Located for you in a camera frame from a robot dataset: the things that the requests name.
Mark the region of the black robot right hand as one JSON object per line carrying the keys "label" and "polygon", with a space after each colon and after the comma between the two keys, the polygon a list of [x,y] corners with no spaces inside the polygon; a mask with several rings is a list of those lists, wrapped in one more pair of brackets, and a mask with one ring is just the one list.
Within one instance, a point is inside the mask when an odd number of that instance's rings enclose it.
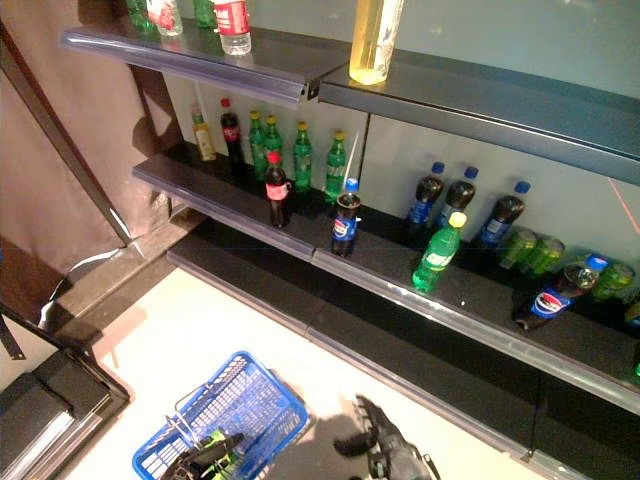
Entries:
{"label": "black robot right hand", "polygon": [[365,456],[372,479],[440,479],[428,454],[408,442],[383,409],[364,395],[356,395],[355,410],[362,430],[335,439],[334,450],[345,458]]}

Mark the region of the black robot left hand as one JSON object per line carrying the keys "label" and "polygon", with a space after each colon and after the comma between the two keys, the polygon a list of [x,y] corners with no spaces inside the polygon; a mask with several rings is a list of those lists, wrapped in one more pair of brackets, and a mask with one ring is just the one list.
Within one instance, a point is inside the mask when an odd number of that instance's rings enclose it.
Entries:
{"label": "black robot left hand", "polygon": [[161,476],[165,479],[228,479],[235,456],[233,450],[244,440],[242,433],[214,436],[181,453]]}

